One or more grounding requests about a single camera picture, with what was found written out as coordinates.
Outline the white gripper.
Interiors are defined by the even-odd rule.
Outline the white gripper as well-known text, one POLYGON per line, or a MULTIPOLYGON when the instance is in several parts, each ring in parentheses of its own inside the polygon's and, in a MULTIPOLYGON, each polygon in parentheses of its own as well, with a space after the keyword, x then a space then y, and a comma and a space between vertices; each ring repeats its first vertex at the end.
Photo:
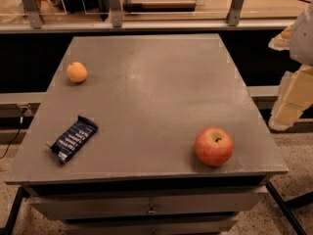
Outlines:
POLYGON ((272 129, 286 130, 313 105, 313 67, 308 66, 313 65, 313 3, 303 10, 293 26, 272 38, 268 47, 277 51, 290 49, 291 58, 302 64, 295 72, 285 72, 269 119, 272 129))

